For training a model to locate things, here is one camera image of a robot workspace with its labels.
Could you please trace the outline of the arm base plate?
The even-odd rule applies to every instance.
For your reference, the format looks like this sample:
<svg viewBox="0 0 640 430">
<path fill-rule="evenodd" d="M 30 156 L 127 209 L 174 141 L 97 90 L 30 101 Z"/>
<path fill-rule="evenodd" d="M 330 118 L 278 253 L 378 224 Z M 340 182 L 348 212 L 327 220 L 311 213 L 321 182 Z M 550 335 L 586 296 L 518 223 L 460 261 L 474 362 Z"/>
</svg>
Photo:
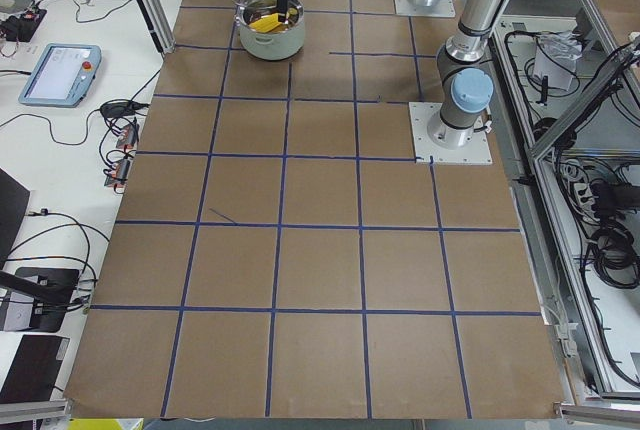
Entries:
<svg viewBox="0 0 640 430">
<path fill-rule="evenodd" d="M 478 115 L 474 126 L 457 130 L 440 115 L 439 102 L 410 102 L 409 115 L 417 163 L 488 166 L 493 163 L 484 121 Z"/>
<path fill-rule="evenodd" d="M 395 13 L 400 16 L 454 18 L 453 0 L 394 0 Z"/>
</svg>

